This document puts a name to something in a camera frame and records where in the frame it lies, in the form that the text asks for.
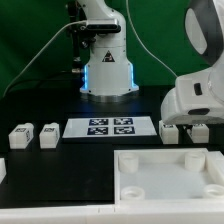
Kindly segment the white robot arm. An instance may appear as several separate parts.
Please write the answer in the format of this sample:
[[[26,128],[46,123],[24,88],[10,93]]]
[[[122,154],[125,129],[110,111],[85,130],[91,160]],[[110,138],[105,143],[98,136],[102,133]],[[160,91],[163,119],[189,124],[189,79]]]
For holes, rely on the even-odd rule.
[[[83,29],[94,38],[81,92],[103,101],[138,91],[126,56],[128,21],[104,0],[77,1],[87,18]],[[185,31],[209,67],[175,80],[161,104],[161,119],[166,124],[224,123],[224,0],[191,0]]]

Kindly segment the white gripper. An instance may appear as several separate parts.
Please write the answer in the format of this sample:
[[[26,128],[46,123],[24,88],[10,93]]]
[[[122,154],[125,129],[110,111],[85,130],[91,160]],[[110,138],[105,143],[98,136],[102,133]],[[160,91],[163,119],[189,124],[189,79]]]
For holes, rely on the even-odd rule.
[[[224,124],[224,102],[214,95],[212,69],[179,76],[161,104],[168,125]]]

